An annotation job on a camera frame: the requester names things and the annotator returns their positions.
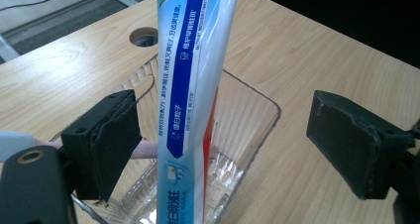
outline wooden table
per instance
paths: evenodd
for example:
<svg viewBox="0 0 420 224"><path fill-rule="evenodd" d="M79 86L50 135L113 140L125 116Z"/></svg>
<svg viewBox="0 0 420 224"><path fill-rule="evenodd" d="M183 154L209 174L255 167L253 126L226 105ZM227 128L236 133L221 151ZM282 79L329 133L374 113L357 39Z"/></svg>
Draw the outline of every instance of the wooden table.
<svg viewBox="0 0 420 224"><path fill-rule="evenodd" d="M156 26L157 2L147 0L0 65L0 129L50 139L157 53L129 41L134 30ZM419 69L268 0L239 0L225 68L282 116L222 223L393 222L395 192L357 200L306 126L320 89L410 129L420 116Z"/></svg>

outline gray carpet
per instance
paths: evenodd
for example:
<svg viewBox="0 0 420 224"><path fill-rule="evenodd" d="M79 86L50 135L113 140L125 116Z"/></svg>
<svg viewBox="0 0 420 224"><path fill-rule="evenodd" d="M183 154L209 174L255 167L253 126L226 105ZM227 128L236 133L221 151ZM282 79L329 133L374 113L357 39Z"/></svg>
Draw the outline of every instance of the gray carpet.
<svg viewBox="0 0 420 224"><path fill-rule="evenodd" d="M23 55L126 8L125 5L116 0L96 1L100 2L96 2L97 7L94 9L88 10L74 18L59 22L56 25L51 25L51 20L32 22L32 24L37 24L38 27L40 24L46 24L45 29L35 35L25 37L27 35L25 31L31 28L29 25L25 25L24 30L14 29L13 31L15 32L6 32L4 37L20 55Z"/></svg>
<svg viewBox="0 0 420 224"><path fill-rule="evenodd" d="M4 32L2 36L20 55L23 55L125 8L127 6L117 0L83 0Z"/></svg>

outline floor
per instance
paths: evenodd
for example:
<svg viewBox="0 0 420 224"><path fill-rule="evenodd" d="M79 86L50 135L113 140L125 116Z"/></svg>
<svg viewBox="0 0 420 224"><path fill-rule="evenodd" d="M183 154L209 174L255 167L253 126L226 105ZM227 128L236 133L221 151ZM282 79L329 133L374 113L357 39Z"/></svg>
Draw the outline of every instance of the floor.
<svg viewBox="0 0 420 224"><path fill-rule="evenodd" d="M42 1L46 2L9 8ZM68 22L68 19L76 20L96 7L100 10L95 15L95 20L100 20L116 10L140 1L142 0L0 0L0 64L86 26L74 23L72 28L61 29L59 25ZM102 12L104 7L109 12ZM53 34L46 34L50 29L55 29Z"/></svg>

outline transparent plastic tray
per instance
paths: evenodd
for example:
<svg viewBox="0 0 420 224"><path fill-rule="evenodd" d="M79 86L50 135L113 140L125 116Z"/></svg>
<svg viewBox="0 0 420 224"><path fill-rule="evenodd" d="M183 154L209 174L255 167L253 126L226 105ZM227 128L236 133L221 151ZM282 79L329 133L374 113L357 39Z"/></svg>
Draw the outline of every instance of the transparent plastic tray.
<svg viewBox="0 0 420 224"><path fill-rule="evenodd" d="M135 89L145 139L157 140L158 56L112 92ZM227 71L222 74L215 111L205 204L205 223L217 223L234 197L254 156L280 117L273 101ZM100 223L156 223L157 160L130 160L107 203L73 200Z"/></svg>

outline round hole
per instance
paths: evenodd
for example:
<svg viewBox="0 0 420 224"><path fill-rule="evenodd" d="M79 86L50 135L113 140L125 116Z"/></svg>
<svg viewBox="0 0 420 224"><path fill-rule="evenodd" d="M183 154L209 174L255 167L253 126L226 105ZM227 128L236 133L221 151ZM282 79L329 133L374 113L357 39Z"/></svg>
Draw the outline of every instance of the round hole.
<svg viewBox="0 0 420 224"><path fill-rule="evenodd" d="M158 43L158 30L155 28L139 28L130 34L130 42L137 47L148 48Z"/></svg>
<svg viewBox="0 0 420 224"><path fill-rule="evenodd" d="M44 155L43 150L35 150L26 152L23 155L18 157L18 163L20 164L28 164L39 160Z"/></svg>
<svg viewBox="0 0 420 224"><path fill-rule="evenodd" d="M79 133L84 133L86 131L85 128L77 128L74 132L79 134Z"/></svg>

